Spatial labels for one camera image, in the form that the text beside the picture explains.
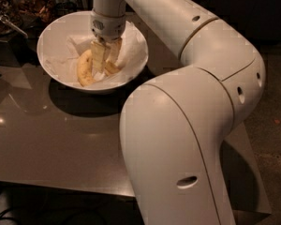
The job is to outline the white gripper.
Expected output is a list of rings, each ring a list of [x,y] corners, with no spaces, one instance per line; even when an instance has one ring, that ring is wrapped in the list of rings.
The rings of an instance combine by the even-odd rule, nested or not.
[[[98,72],[103,72],[107,58],[112,63],[118,59],[123,41],[120,37],[126,29],[126,16],[109,17],[92,10],[90,20],[95,37],[111,42],[107,46],[96,40],[91,41],[93,67]]]

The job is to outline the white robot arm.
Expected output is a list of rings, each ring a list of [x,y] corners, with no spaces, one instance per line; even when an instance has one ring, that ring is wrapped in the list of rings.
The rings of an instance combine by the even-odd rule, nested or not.
[[[260,100],[262,57],[191,0],[94,0],[94,34],[120,37],[127,7],[182,63],[132,92],[120,117],[123,157],[144,223],[235,225],[220,147]]]

